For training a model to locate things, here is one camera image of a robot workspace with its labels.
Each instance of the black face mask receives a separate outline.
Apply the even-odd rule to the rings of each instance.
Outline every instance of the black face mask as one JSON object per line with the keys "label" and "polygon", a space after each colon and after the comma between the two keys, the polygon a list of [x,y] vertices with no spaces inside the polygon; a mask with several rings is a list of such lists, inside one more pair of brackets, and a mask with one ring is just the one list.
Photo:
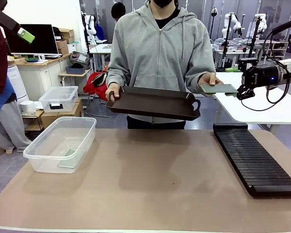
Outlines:
{"label": "black face mask", "polygon": [[153,0],[160,8],[164,8],[171,3],[172,0]]}

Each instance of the black dish rack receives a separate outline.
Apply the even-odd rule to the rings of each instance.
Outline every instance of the black dish rack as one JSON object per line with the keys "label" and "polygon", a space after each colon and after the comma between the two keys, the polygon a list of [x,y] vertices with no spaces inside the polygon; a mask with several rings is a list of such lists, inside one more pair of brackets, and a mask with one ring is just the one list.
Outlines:
{"label": "black dish rack", "polygon": [[213,132],[251,196],[291,197],[291,177],[248,131],[248,125],[214,124]]}

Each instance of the white cabinet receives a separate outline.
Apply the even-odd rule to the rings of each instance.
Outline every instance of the white cabinet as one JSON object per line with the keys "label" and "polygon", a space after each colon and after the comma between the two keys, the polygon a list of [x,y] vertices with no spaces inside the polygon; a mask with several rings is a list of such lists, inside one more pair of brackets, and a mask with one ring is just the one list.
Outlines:
{"label": "white cabinet", "polygon": [[61,86],[58,74],[65,71],[68,66],[69,56],[56,60],[49,60],[45,64],[26,64],[16,62],[21,78],[24,82],[28,98],[33,101],[39,98],[51,87]]}

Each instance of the human hand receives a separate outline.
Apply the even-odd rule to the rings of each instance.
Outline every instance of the human hand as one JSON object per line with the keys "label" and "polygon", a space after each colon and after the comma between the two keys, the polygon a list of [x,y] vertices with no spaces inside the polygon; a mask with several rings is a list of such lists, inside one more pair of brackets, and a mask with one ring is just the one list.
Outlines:
{"label": "human hand", "polygon": [[216,84],[223,84],[223,82],[215,76],[215,73],[206,73],[198,80],[198,85],[202,84],[210,84],[214,86]]}
{"label": "human hand", "polygon": [[111,83],[106,91],[106,98],[109,100],[109,94],[110,92],[114,92],[113,95],[111,95],[111,101],[114,102],[114,98],[119,98],[119,90],[120,90],[120,86],[117,83]]}

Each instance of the hoodie zipper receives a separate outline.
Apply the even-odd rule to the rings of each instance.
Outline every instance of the hoodie zipper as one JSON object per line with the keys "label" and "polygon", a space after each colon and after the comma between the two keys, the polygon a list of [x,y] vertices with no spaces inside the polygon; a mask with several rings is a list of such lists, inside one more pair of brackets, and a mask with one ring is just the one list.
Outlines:
{"label": "hoodie zipper", "polygon": [[158,53],[158,58],[157,58],[157,76],[156,76],[156,87],[159,87],[159,63],[160,63],[160,48],[161,48],[161,33],[162,30],[159,29],[159,53]]}

